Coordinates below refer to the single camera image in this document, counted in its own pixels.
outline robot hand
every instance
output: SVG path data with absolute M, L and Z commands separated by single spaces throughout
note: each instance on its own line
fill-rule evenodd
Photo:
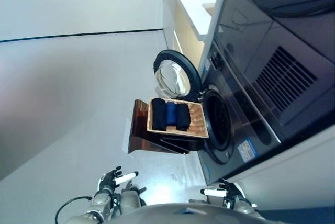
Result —
M 88 211 L 86 211 L 86 213 L 82 216 L 70 218 L 66 224 L 102 224 L 109 219 L 112 209 L 116 210 L 120 205 L 120 194 L 116 194 L 115 189 L 121 183 L 138 175 L 138 172 L 122 175 L 122 171 L 120 169 L 121 166 L 118 166 L 100 178 L 97 192 L 90 201 Z M 68 201 L 58 210 L 55 217 L 56 224 L 58 224 L 57 218 L 59 211 L 70 202 L 72 201 Z

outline washing machine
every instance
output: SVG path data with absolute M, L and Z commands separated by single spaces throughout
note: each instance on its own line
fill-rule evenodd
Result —
M 209 138 L 203 139 L 198 155 L 207 184 L 247 169 L 280 144 L 214 42 L 204 80 L 187 57 L 174 50 L 160 52 L 153 69 L 167 97 L 203 106 Z

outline woven basket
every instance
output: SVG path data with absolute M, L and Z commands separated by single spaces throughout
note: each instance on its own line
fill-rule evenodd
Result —
M 149 100 L 149 109 L 148 109 L 148 121 L 147 121 L 147 131 L 160 133 L 164 135 L 179 135 L 179 136 L 188 136 L 188 137 L 197 137 L 197 138 L 206 138 L 208 139 L 208 131 L 205 122 L 205 116 L 203 111 L 202 104 L 193 103 L 183 100 L 174 100 L 174 99 L 164 99 L 165 102 L 174 102 L 176 104 L 187 104 L 189 109 L 189 115 L 191 118 L 191 123 L 187 131 L 179 131 L 175 126 L 167 126 L 166 131 L 152 130 L 152 105 Z

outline floor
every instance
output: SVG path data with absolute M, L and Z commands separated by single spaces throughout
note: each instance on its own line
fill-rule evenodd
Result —
M 148 205 L 204 199 L 196 152 L 127 154 L 133 101 L 156 96 L 152 65 L 165 48 L 162 31 L 0 44 L 0 89 L 8 94 L 0 112 L 23 121 L 0 133 L 0 149 L 7 148 L 2 166 L 8 164 L 0 181 L 0 223 L 52 223 L 65 201 L 94 194 L 100 176 L 118 165 L 124 173 L 139 172 L 132 183 L 147 188 L 141 196 Z M 7 129 L 4 119 L 0 128 Z M 59 222 L 86 207 L 86 201 L 73 203 Z

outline folded clothing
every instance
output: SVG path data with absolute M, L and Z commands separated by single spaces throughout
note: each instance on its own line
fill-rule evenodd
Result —
M 177 104 L 173 102 L 166 103 L 166 125 L 167 126 L 176 126 L 177 124 L 176 107 L 177 107 Z
M 187 104 L 177 104 L 176 106 L 176 128 L 180 131 L 187 131 L 191 123 Z
M 166 131 L 166 105 L 161 98 L 154 98 L 152 104 L 152 129 Z

